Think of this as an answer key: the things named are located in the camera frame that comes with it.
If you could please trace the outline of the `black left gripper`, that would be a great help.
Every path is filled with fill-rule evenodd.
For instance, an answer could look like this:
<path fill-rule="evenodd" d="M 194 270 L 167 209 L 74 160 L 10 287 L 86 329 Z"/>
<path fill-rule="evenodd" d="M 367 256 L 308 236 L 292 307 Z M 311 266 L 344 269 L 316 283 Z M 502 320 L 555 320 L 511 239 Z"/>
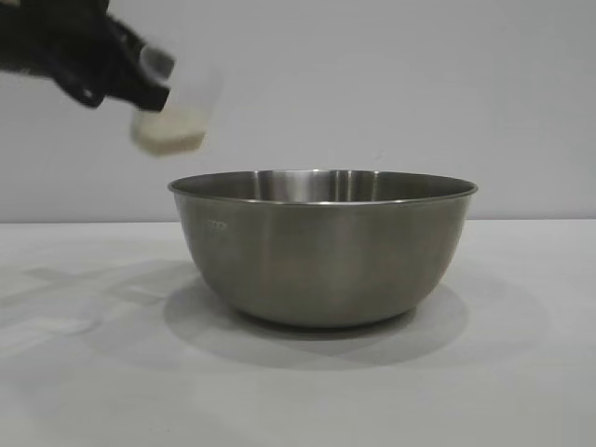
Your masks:
<path fill-rule="evenodd" d="M 107 1 L 3 1 L 1 70 L 50 79 L 89 108 L 111 98 L 162 111 L 169 88 L 141 78 L 139 64 L 151 77 L 171 77 L 175 58 L 153 45 L 141 49 L 141 38 L 108 7 Z"/>

